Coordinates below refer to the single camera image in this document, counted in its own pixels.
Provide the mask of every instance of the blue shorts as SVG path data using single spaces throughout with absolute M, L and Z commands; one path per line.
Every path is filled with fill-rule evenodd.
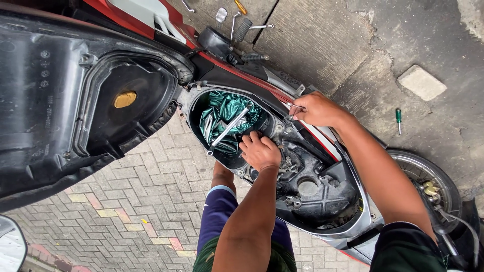
M 225 185 L 215 186 L 209 191 L 203 209 L 197 253 L 210 239 L 222 233 L 225 223 L 238 205 L 234 192 Z M 294 254 L 289 229 L 279 218 L 275 219 L 271 240 Z

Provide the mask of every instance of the person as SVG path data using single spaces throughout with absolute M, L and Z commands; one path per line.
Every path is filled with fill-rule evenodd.
M 293 102 L 289 114 L 314 126 L 333 127 L 346 146 L 386 225 L 371 271 L 446 271 L 419 193 L 392 157 L 349 112 L 319 92 Z M 201 220 L 194 272 L 295 272 L 287 225 L 275 217 L 279 148 L 257 132 L 242 137 L 242 157 L 259 172 L 237 204 L 234 175 L 215 164 Z

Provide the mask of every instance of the scooter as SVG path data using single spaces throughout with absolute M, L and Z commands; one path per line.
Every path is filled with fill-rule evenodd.
M 318 90 L 271 68 L 265 55 L 238 50 L 250 22 L 227 38 L 182 19 L 166 0 L 84 0 L 59 14 L 0 4 L 0 212 L 121 159 L 177 112 L 207 155 L 252 184 L 258 173 L 241 152 L 223 150 L 201 126 L 214 94 L 225 95 L 258 109 L 234 141 L 258 130 L 281 149 L 276 215 L 369 265 L 384 221 L 344 143 L 331 127 L 288 115 L 294 99 Z M 374 138 L 421 194 L 448 268 L 481 269 L 474 202 L 462 202 L 435 164 Z

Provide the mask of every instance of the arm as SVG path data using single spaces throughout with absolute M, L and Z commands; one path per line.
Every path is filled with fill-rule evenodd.
M 213 272 L 265 272 L 271 257 L 271 234 L 275 223 L 275 186 L 281 153 L 257 132 L 244 136 L 242 157 L 259 171 L 254 185 L 229 217 L 215 250 Z
M 306 107 L 306 112 L 291 108 L 294 119 L 336 129 L 385 223 L 413 223 L 435 240 L 427 210 L 412 182 L 353 115 L 319 92 L 302 96 L 294 104 Z

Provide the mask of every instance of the rear wheel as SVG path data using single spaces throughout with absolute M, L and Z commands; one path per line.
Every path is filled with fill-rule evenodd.
M 459 191 L 447 174 L 434 163 L 403 150 L 387 150 L 398 163 L 407 177 L 420 186 L 432 206 L 440 204 L 444 211 L 459 216 L 462 212 L 462 199 Z M 448 222 L 438 212 L 437 217 L 450 233 L 458 224 L 457 220 Z

